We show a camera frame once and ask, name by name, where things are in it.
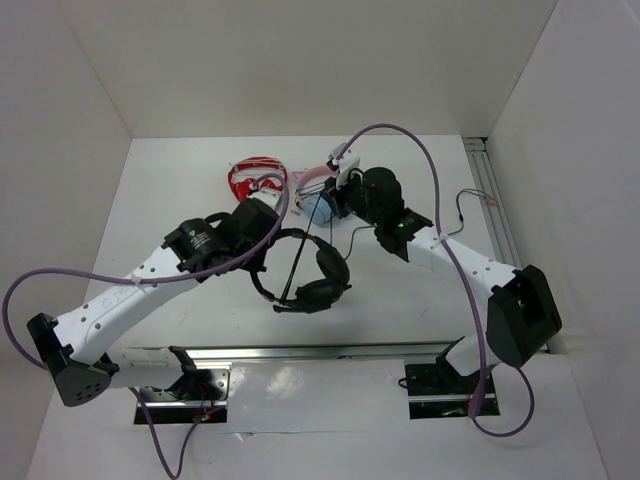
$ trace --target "headphones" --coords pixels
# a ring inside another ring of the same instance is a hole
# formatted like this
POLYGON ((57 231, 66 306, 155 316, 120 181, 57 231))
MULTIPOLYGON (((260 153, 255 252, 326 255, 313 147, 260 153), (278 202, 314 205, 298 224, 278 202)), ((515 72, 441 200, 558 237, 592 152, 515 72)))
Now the headphones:
POLYGON ((257 184, 256 179, 251 176, 246 176, 244 180, 241 182, 237 182, 235 180, 235 176, 237 173, 242 170, 248 169, 256 169, 256 168, 266 168, 269 170, 276 170, 278 172, 282 172, 284 177, 284 183, 287 183, 287 169, 284 167, 282 162, 277 158, 271 157, 250 157, 245 158, 244 160, 236 163, 231 170, 229 170, 229 174, 227 175, 227 180, 229 181, 229 187, 231 191, 236 196, 239 202, 246 200, 249 195, 254 192, 257 192, 261 188, 270 188, 272 190, 276 190, 278 192, 282 192, 284 190, 284 185, 276 185, 275 181, 271 178, 266 178, 260 184, 257 184))
POLYGON ((336 216, 337 212, 335 212, 331 207, 331 204, 322 197, 322 191, 311 191, 311 193, 305 193, 304 186, 314 178, 326 175, 335 176, 335 174, 336 172, 332 171, 327 165, 320 165, 319 167, 305 170, 298 179, 298 186, 296 187, 296 205, 316 225, 321 226, 328 223, 332 217, 336 216))
MULTIPOLYGON (((320 237, 307 234, 300 228, 283 228, 271 238, 267 248, 271 248, 275 242, 282 238, 293 237, 302 240, 305 236, 318 247, 316 262, 324 278, 298 287, 296 289, 296 298, 293 300, 286 299, 283 305, 274 305, 273 310, 275 312, 316 313, 328 310, 346 290, 351 288, 351 285, 349 285, 351 275, 347 262, 335 247, 329 245, 320 237)), ((253 286, 258 293, 268 301, 276 302, 278 298, 262 286, 258 277, 258 272, 266 271, 266 268, 264 268, 265 256, 266 250, 263 251, 260 266, 254 264, 249 273, 251 274, 253 286)))

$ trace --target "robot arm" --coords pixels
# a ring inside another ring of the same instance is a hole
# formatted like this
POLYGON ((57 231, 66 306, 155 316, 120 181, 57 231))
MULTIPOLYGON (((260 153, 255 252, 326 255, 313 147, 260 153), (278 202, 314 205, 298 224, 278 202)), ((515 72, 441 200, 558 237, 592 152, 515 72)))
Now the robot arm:
MULTIPOLYGON (((179 347, 111 347, 153 311, 207 280, 206 271, 262 241, 278 221, 276 205, 271 191, 260 190, 232 214, 187 220, 121 285, 55 319, 43 313, 32 318, 29 332, 63 403, 81 405, 109 387, 136 385, 169 389, 179 396, 206 380, 202 376, 207 372, 198 371, 179 347), (184 274, 194 278, 171 281, 184 274)), ((245 268, 250 261, 235 268, 245 268)))
MULTIPOLYGON (((347 150, 338 161, 334 150, 328 166, 337 171, 326 181, 324 198, 339 217, 354 214, 375 227, 380 245, 406 262, 425 267, 463 288, 453 260, 431 220, 406 208, 402 188, 393 172, 372 168, 362 172, 359 157, 347 150)), ((521 367, 562 327, 547 280, 538 268, 518 270, 454 239, 447 239, 464 271, 482 318, 487 366, 506 363, 521 367)), ((480 364, 475 337, 464 337, 438 358, 444 377, 469 377, 480 364)))

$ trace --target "white table surface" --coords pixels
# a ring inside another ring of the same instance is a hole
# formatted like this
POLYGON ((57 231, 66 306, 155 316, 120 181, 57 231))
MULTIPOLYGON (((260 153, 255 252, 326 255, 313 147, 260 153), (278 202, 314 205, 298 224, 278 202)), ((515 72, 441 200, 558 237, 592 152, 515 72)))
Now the white table surface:
MULTIPOLYGON (((536 393, 529 427, 492 439, 466 418, 409 420, 397 360, 274 363, 234 367, 228 423, 201 425, 187 447, 184 480, 605 480, 565 357, 526 366, 536 393)), ((494 372, 497 431, 517 426, 526 390, 508 367, 494 372)), ((110 390, 76 408, 54 394, 28 480, 165 477, 148 429, 132 425, 135 399, 110 390)), ((187 425, 160 425, 177 466, 187 425)))
MULTIPOLYGON (((237 205, 227 185, 230 164, 255 155, 280 158, 289 170, 312 167, 348 137, 136 139, 133 141, 94 271, 122 276, 142 262, 182 221, 237 205)), ((474 187, 458 136, 423 136, 441 181, 445 230, 458 227, 456 193, 474 187)), ((366 136, 354 150, 361 167, 388 166, 403 186, 406 205, 434 218, 433 181, 425 158, 407 138, 366 136)), ((465 230, 458 237, 493 255, 479 201, 462 197, 465 230)), ((285 226, 306 227, 288 214, 285 226)), ((334 244, 346 254, 357 218, 335 222, 334 244)), ((312 232, 328 238, 329 229, 312 232)), ((284 287, 297 240, 279 242, 267 257, 265 286, 284 287)), ((307 245, 294 288, 321 278, 315 249, 307 245)), ((353 288, 334 307, 314 315, 276 314, 255 292, 246 272, 212 278, 174 299, 122 337, 120 345, 155 347, 366 344, 450 341, 473 334, 464 294, 429 271, 385 252, 371 230, 356 234, 349 259, 353 288)), ((88 297, 103 285, 92 283, 88 297)))

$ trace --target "black headphones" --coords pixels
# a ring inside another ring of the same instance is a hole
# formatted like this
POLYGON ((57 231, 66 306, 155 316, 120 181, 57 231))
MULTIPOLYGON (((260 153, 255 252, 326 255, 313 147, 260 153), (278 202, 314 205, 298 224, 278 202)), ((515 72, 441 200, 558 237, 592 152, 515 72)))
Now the black headphones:
MULTIPOLYGON (((331 308, 331 305, 342 296, 345 290, 351 288, 351 285, 349 285, 350 273, 347 262, 345 262, 335 247, 329 245, 320 237, 305 233, 305 231, 300 228, 283 228, 271 238, 267 248, 271 248, 282 238, 293 237, 302 240, 305 236, 307 240, 311 240, 316 247, 318 247, 316 262, 325 278, 314 280, 302 287, 298 287, 296 289, 295 299, 286 299, 283 306, 273 306, 273 310, 278 313, 316 313, 322 310, 328 310, 331 308)), ((266 256, 266 250, 261 258, 262 262, 260 262, 260 266, 255 268, 254 264, 254 268, 248 270, 251 274, 253 286, 258 293, 270 302, 275 302, 278 300, 276 296, 266 290, 258 278, 259 272, 266 271, 266 268, 264 268, 264 256, 266 256)))

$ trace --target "blue object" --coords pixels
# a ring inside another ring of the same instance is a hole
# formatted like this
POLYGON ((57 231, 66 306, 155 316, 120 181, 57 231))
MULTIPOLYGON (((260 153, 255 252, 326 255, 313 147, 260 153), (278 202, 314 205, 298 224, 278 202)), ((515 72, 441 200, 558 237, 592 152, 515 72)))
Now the blue object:
POLYGON ((324 198, 320 198, 320 201, 318 201, 319 196, 319 193, 314 193, 313 195, 305 197, 300 201, 300 208, 307 214, 307 217, 311 218, 313 223, 316 225, 324 225, 331 220, 333 212, 331 211, 331 206, 324 198))

